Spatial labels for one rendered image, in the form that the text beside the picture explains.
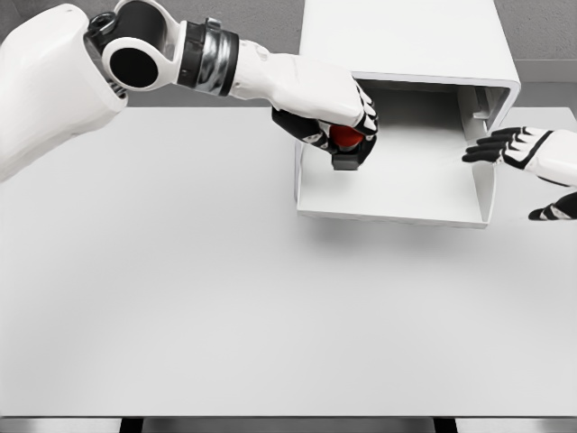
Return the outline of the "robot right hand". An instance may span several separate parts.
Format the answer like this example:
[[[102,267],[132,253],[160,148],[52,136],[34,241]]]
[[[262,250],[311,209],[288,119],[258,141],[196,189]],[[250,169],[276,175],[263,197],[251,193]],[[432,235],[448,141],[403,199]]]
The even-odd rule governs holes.
[[[577,220],[577,133],[517,126],[496,130],[465,150],[462,161],[505,163],[555,185],[573,187],[528,214],[532,221]]]

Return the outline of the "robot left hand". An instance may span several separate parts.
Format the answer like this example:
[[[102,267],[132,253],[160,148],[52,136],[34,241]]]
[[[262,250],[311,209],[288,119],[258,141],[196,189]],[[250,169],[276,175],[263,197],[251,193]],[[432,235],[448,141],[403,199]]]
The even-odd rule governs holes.
[[[372,99],[347,69],[301,56],[289,59],[291,69],[273,95],[273,122],[302,143],[330,154],[331,164],[336,146],[329,139],[329,127],[352,127],[364,135],[361,167],[379,130]]]

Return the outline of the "red knob grey load switch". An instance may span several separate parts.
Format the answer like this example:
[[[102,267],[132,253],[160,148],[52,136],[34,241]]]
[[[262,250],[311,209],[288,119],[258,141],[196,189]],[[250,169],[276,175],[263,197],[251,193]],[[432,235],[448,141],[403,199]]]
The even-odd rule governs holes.
[[[359,155],[364,135],[350,126],[332,124],[329,127],[329,139],[336,146],[332,156],[334,170],[357,170],[360,167]]]

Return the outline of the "white cabinet drawer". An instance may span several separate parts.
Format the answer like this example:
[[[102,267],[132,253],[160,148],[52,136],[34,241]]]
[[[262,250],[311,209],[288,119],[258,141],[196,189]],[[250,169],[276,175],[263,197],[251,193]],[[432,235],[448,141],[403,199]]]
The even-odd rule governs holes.
[[[298,157],[302,216],[486,227],[495,169],[462,160],[485,135],[485,103],[474,86],[370,82],[379,115],[377,142],[358,170],[334,170],[328,155]]]

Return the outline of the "white tabletop storage cabinet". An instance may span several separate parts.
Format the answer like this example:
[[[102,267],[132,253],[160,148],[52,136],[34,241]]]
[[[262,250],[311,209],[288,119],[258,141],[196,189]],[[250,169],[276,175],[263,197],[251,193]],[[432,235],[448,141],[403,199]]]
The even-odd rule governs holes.
[[[305,0],[299,52],[359,80],[486,88],[489,132],[521,89],[494,0]]]

